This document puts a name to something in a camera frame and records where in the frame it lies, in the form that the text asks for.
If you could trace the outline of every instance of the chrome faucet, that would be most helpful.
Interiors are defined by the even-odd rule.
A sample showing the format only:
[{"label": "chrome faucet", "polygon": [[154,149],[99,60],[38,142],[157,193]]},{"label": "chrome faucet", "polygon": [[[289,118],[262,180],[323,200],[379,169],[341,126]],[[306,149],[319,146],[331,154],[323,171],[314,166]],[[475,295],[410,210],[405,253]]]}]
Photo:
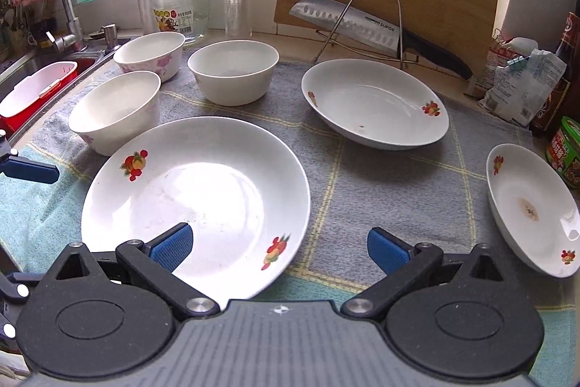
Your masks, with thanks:
[{"label": "chrome faucet", "polygon": [[74,13],[73,1],[62,0],[65,14],[67,16],[67,30],[68,34],[54,38],[54,36],[47,32],[46,35],[59,53],[64,53],[67,49],[74,52],[79,52],[85,47],[85,42],[82,37],[82,27],[80,20]]}]

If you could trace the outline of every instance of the plate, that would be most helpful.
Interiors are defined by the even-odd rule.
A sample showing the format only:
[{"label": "plate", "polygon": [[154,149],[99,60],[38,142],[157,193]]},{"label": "plate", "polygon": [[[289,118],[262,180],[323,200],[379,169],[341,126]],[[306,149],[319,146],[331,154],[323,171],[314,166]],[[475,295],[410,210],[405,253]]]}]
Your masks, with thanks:
[{"label": "plate", "polygon": [[309,215],[306,175],[280,139],[241,120],[195,117],[119,149],[89,188],[81,231],[91,251],[111,251],[189,223],[193,250],[174,274],[223,309],[282,273]]},{"label": "plate", "polygon": [[578,270],[580,215],[570,191],[540,156],[518,145],[491,150],[486,164],[489,204],[514,253],[554,277]]},{"label": "plate", "polygon": [[447,110],[430,88],[376,61],[319,63],[302,78],[302,92],[332,129],[373,148],[416,148],[440,140],[449,128]]}]

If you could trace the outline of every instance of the sink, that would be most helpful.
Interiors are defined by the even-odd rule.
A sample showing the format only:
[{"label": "sink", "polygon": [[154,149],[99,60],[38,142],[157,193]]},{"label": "sink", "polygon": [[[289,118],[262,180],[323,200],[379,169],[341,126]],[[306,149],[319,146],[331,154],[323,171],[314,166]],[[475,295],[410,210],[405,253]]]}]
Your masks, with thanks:
[{"label": "sink", "polygon": [[[131,38],[119,38],[119,44],[124,44]],[[80,81],[90,76],[103,64],[112,59],[114,52],[106,52],[105,44],[102,40],[91,40],[88,47],[81,52],[61,56],[50,50],[49,52],[30,52],[16,61],[7,70],[0,74],[0,101],[2,101],[22,79],[31,76],[39,69],[48,66],[56,61],[76,61],[78,63],[78,76],[44,106],[42,106],[26,123],[16,130],[12,136],[9,136],[12,144],[16,143],[30,127],[44,116],[54,104],[74,88]]]}]

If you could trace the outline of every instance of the qr code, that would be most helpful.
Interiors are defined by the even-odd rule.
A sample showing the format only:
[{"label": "qr code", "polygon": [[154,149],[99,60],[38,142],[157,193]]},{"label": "qr code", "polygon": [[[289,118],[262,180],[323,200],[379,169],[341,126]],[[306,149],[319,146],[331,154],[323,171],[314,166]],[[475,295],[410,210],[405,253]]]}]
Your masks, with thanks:
[{"label": "qr code", "polygon": [[488,108],[490,111],[492,111],[492,112],[493,112],[493,111],[494,111],[494,110],[497,108],[497,106],[498,106],[498,101],[496,101],[496,100],[492,99],[491,97],[488,97],[488,98],[485,100],[485,106],[486,106],[486,107],[487,107],[487,108]]}]

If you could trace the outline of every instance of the teal cloth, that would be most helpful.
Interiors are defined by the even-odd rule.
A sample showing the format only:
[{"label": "teal cloth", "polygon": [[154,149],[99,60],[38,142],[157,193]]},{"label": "teal cloth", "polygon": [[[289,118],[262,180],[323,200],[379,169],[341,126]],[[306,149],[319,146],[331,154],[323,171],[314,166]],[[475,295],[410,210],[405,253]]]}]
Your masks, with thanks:
[{"label": "teal cloth", "polygon": [[[205,101],[185,66],[162,87],[162,122],[194,115],[248,120],[279,136],[301,160],[312,195],[308,233],[295,261],[257,298],[331,299],[340,306],[384,276],[366,254],[372,226],[410,244],[433,242],[447,252],[465,253],[474,242],[489,242],[514,267],[544,322],[533,379],[542,387],[570,386],[576,349],[572,281],[542,276],[522,264],[505,245],[487,203],[489,150],[499,143],[530,147],[531,136],[446,100],[452,126],[439,143],[411,152],[362,147],[337,136],[310,110],[299,87],[306,69],[280,63],[265,98],[241,108]],[[113,67],[87,90],[118,73]],[[45,271],[67,243],[80,239],[83,202],[106,161],[68,129],[78,99],[48,118],[21,150],[22,156],[57,165],[56,184],[0,176],[0,242],[25,271]]]}]

